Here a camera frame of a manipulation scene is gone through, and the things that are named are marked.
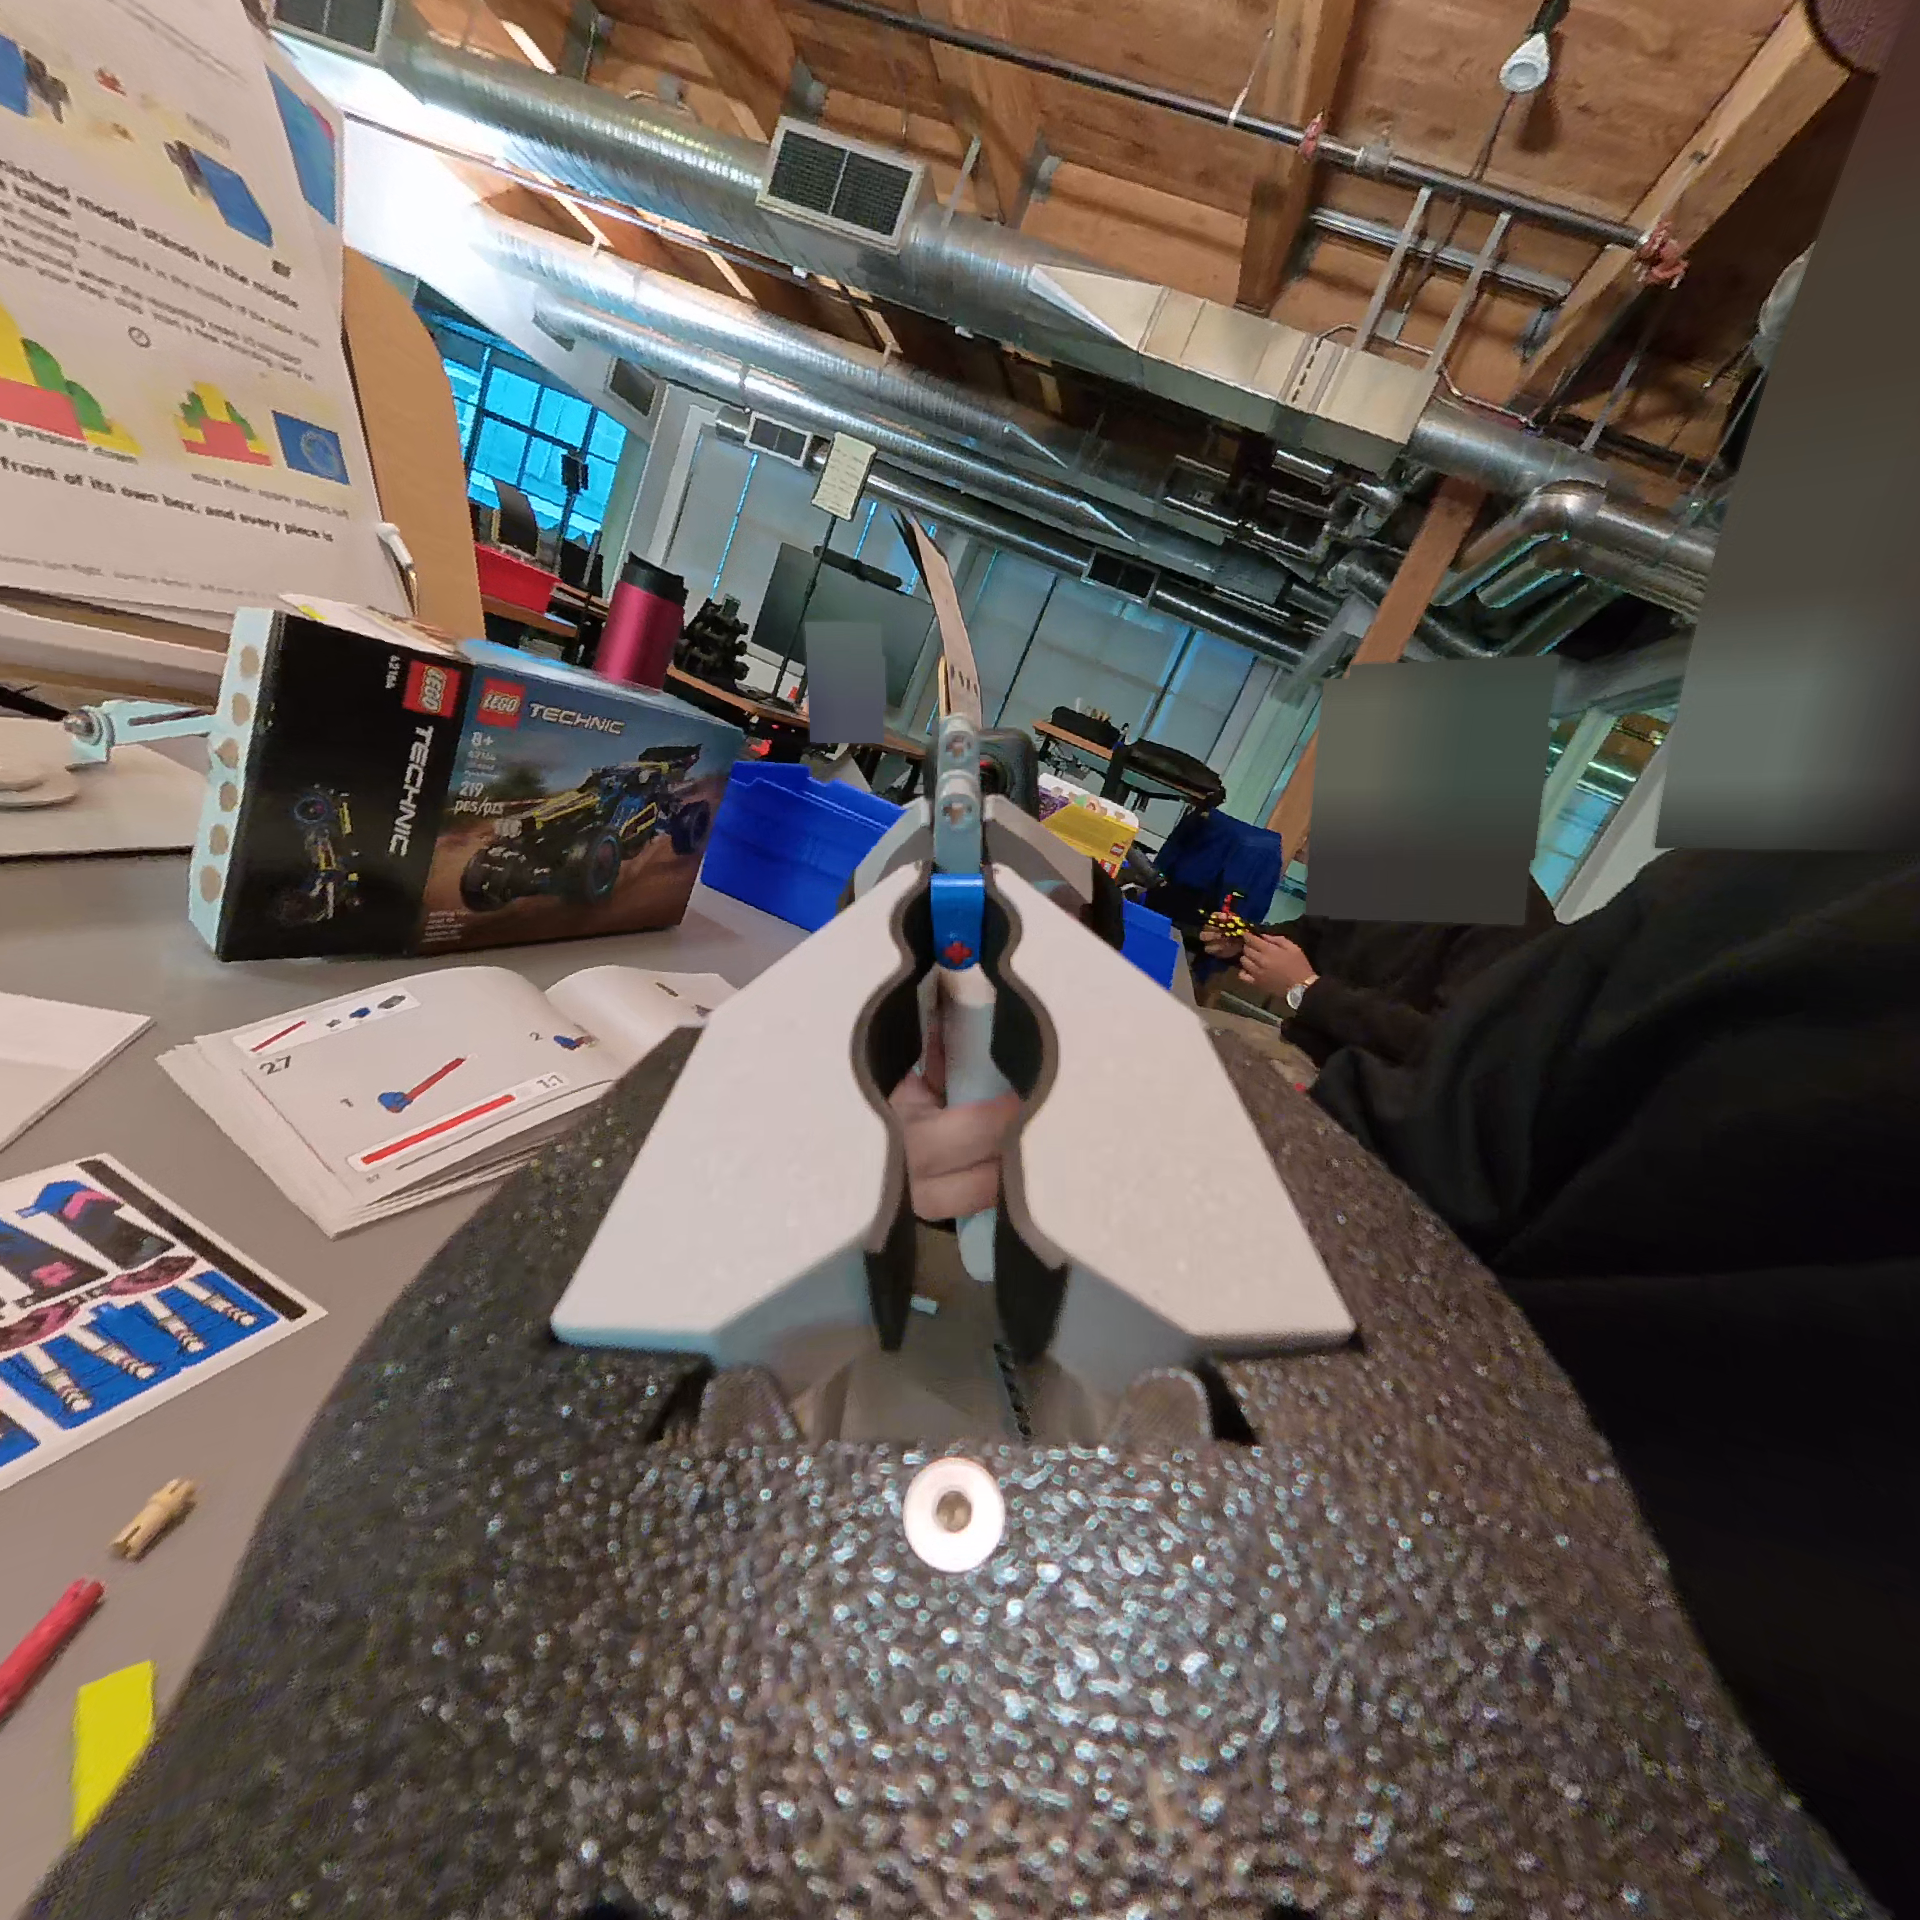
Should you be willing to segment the white dish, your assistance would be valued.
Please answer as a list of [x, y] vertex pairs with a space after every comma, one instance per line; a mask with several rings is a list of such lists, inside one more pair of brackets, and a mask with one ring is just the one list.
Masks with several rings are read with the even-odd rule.
[[3, 809], [65, 805], [78, 798], [71, 735], [56, 720], [3, 716]]

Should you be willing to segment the maroon tumbler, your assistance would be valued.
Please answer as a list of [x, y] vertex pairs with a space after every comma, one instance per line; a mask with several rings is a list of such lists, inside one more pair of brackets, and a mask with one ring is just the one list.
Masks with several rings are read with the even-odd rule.
[[592, 668], [601, 678], [658, 691], [682, 640], [682, 574], [628, 555], [612, 592], [612, 609], [594, 648]]

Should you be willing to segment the blue cloth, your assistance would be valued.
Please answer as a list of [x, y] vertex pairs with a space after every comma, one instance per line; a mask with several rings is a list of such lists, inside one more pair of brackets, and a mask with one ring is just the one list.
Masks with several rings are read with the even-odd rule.
[[1208, 809], [1181, 815], [1154, 864], [1156, 883], [1144, 905], [1181, 932], [1197, 932], [1229, 905], [1243, 925], [1265, 925], [1285, 851], [1276, 834]]

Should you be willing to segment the printed paper instruction sheet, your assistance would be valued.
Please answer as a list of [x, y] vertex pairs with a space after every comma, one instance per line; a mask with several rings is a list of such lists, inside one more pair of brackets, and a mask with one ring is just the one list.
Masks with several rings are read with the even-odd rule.
[[3, 587], [408, 606], [273, 54], [245, 2], [3, 2]]

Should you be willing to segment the open lego instruction booklet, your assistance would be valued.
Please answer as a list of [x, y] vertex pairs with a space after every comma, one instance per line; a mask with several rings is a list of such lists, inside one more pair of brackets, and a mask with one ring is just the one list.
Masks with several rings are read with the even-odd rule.
[[726, 1000], [716, 972], [588, 968], [541, 990], [447, 968], [193, 1038], [161, 1069], [341, 1237], [526, 1165]]

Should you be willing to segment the lego sticker sheet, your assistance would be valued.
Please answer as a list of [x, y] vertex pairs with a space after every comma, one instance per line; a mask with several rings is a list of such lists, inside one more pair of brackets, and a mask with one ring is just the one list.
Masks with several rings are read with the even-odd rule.
[[327, 1317], [112, 1157], [3, 1179], [3, 1490]]

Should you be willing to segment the pale blue metal bracket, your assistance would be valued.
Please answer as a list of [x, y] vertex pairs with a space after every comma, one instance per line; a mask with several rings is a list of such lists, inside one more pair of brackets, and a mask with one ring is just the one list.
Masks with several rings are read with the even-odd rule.
[[128, 747], [147, 747], [169, 737], [206, 737], [216, 716], [181, 703], [103, 698], [65, 713], [67, 767], [103, 767]]

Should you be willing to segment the dark computer monitor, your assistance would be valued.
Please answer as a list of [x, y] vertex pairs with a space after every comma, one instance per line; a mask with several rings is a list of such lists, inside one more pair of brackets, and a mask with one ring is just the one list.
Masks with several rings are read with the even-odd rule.
[[904, 708], [916, 678], [935, 609], [927, 599], [877, 564], [839, 553], [802, 553], [781, 545], [759, 625], [754, 648], [787, 661], [787, 673], [806, 673], [806, 627], [809, 625], [865, 621], [883, 629], [886, 698], [888, 708]]

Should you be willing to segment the slim silver ventilation duct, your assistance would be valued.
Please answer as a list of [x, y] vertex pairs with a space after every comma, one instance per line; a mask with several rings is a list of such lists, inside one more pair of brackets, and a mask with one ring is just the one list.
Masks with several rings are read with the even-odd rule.
[[1236, 618], [1306, 609], [1328, 618], [1335, 599], [1314, 581], [1314, 562], [1281, 538], [1246, 532], [1200, 505], [1200, 532], [1166, 490], [1176, 462], [1099, 433], [1075, 432], [1019, 403], [974, 396], [907, 361], [835, 344], [775, 316], [739, 316], [703, 289], [665, 294], [663, 279], [615, 275], [592, 285], [534, 285], [534, 326], [552, 344], [592, 344], [618, 360], [719, 403], [732, 417], [778, 420], [806, 439], [868, 445], [868, 486], [895, 503], [969, 528], [1070, 577], [1108, 583], [1147, 574], [1185, 594], [1223, 599]]

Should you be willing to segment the grey blue lego axle assembly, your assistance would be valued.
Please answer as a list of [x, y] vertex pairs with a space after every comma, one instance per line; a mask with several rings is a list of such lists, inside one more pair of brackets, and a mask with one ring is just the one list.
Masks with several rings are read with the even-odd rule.
[[935, 961], [949, 972], [981, 962], [986, 925], [986, 805], [981, 787], [981, 729], [949, 713], [939, 720], [929, 790], [929, 941]]

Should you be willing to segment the tan lego pin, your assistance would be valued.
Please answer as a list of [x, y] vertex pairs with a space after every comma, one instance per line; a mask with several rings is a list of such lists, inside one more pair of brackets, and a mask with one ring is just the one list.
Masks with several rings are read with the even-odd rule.
[[133, 1519], [112, 1539], [107, 1552], [117, 1560], [144, 1560], [181, 1520], [199, 1504], [199, 1487], [193, 1479], [165, 1479]]

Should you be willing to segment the blue plastic bin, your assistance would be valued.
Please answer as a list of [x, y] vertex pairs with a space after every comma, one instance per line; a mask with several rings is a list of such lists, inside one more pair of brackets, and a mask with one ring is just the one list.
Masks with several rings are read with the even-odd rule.
[[716, 809], [699, 883], [802, 933], [819, 932], [900, 805], [796, 760], [741, 757]]

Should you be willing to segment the person's black clothed torso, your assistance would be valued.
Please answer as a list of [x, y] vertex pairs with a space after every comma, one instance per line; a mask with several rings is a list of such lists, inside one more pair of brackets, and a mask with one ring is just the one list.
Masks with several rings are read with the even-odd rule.
[[1524, 1308], [1770, 1762], [1916, 1918], [1916, 851], [1663, 851], [1314, 1101]]

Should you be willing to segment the brown cardboard panel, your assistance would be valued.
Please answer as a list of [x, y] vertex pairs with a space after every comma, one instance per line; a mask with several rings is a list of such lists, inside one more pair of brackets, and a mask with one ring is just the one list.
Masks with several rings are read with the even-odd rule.
[[464, 442], [441, 351], [411, 300], [359, 252], [344, 252], [344, 338], [384, 522], [416, 562], [418, 618], [479, 640]]

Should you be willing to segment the yellow toy box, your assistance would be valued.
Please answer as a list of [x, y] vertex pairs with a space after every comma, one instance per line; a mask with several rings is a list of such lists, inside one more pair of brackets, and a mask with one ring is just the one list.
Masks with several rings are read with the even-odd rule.
[[1045, 829], [1075, 851], [1087, 851], [1108, 875], [1120, 875], [1138, 835], [1132, 809], [1063, 781], [1042, 781], [1039, 805]]

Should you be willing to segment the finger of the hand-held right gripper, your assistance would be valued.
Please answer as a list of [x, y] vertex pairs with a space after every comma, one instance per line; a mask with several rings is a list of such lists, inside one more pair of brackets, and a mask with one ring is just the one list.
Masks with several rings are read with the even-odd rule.
[[895, 868], [924, 868], [935, 858], [929, 802], [910, 799], [900, 805], [891, 829], [862, 856], [852, 871], [852, 900], [868, 895]]
[[1019, 875], [1075, 919], [1124, 913], [1110, 871], [998, 794], [982, 799], [982, 864]]

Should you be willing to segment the closed white lego booklet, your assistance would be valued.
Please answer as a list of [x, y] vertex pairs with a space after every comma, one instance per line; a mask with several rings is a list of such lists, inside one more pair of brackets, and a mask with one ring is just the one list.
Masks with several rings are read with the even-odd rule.
[[3, 991], [3, 1150], [150, 1028], [150, 1014]]

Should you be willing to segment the black lego set box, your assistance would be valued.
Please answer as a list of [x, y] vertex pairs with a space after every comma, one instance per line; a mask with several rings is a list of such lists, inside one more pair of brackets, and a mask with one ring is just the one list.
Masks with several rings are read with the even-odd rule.
[[741, 751], [670, 691], [280, 599], [230, 629], [187, 913], [225, 962], [665, 932]]

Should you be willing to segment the black ceiling pipe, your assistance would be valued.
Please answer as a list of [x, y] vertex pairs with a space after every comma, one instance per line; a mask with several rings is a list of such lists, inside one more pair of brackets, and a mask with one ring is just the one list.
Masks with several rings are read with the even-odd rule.
[[1597, 211], [1584, 211], [1568, 203], [1542, 199], [1524, 189], [1504, 189], [1488, 181], [1475, 181], [1446, 168], [1434, 168], [1427, 160], [1400, 157], [1387, 145], [1355, 147], [1353, 139], [1339, 139], [1327, 131], [1285, 124], [1276, 117], [1252, 113], [1246, 109], [1230, 109], [1218, 101], [1200, 101], [1190, 91], [1171, 91], [1166, 84], [1150, 84], [1136, 77], [1124, 77], [1083, 63], [1045, 54], [1035, 48], [1021, 48], [1003, 37], [989, 37], [969, 26], [949, 26], [939, 21], [927, 21], [920, 13], [900, 13], [883, 2], [819, 2], [825, 13], [862, 21], [865, 26], [891, 28], [898, 37], [924, 39], [929, 45], [947, 45], [986, 63], [1010, 64], [1014, 72], [1050, 77], [1063, 84], [1077, 84], [1081, 91], [1096, 91], [1118, 101], [1130, 101], [1138, 109], [1156, 109], [1216, 131], [1234, 131], [1241, 138], [1258, 138], [1268, 147], [1284, 147], [1296, 157], [1327, 164], [1346, 175], [1392, 182], [1412, 194], [1429, 194], [1434, 199], [1446, 199], [1452, 206], [1470, 206], [1480, 211], [1503, 211], [1528, 227], [1551, 227], [1557, 235], [1576, 238], [1597, 248], [1618, 248], [1629, 259], [1655, 260], [1675, 256], [1675, 243], [1665, 223], [1653, 224], [1629, 224]]

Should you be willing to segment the person's right hand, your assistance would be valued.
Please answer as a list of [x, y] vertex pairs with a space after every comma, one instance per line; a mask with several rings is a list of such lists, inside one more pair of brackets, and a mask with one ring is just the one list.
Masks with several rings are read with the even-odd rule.
[[1021, 1106], [1014, 1092], [949, 1101], [939, 1035], [929, 1035], [888, 1106], [900, 1126], [910, 1209], [920, 1222], [963, 1222], [995, 1209], [1003, 1146]]

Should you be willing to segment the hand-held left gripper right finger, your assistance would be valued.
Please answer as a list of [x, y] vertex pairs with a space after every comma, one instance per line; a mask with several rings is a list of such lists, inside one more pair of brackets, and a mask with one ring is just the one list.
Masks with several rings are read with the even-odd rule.
[[1208, 1028], [1011, 868], [986, 879], [1003, 1146], [995, 1311], [1019, 1360], [1171, 1368], [1341, 1350], [1319, 1259]]

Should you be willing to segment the yellow lego beam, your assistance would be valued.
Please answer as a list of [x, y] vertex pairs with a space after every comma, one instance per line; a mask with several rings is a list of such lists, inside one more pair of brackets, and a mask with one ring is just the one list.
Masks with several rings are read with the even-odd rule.
[[78, 1842], [153, 1739], [156, 1661], [112, 1670], [75, 1696], [67, 1839]]

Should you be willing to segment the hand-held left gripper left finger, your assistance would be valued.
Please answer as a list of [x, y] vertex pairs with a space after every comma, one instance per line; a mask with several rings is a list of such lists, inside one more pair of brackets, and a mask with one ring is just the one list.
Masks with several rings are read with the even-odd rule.
[[883, 879], [696, 1035], [552, 1308], [581, 1350], [716, 1368], [898, 1352], [916, 1231], [891, 1092], [916, 1069], [924, 879]]

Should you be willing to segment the white vent grille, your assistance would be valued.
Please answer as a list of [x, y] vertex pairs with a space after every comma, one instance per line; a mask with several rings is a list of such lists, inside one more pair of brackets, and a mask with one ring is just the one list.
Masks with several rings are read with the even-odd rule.
[[924, 195], [924, 164], [782, 113], [759, 206], [852, 244], [898, 256]]

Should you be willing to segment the large silver ventilation duct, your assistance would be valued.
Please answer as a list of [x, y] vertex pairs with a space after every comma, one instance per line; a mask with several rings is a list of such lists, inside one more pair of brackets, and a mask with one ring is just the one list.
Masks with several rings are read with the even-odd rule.
[[1716, 550], [1710, 525], [1642, 503], [1618, 473], [1560, 442], [1451, 403], [1427, 367], [1112, 275], [1019, 227], [944, 211], [916, 182], [886, 235], [778, 203], [768, 189], [775, 147], [523, 63], [399, 39], [384, 68], [421, 105], [499, 135], [516, 168], [565, 189], [619, 199], [1348, 468], [1384, 473], [1412, 460], [1513, 496], [1518, 505], [1494, 525], [1494, 542], [1465, 562], [1470, 587], [1488, 592], [1522, 559], [1549, 564], [1557, 550], [1557, 572], [1668, 609], [1693, 613], [1705, 601]]

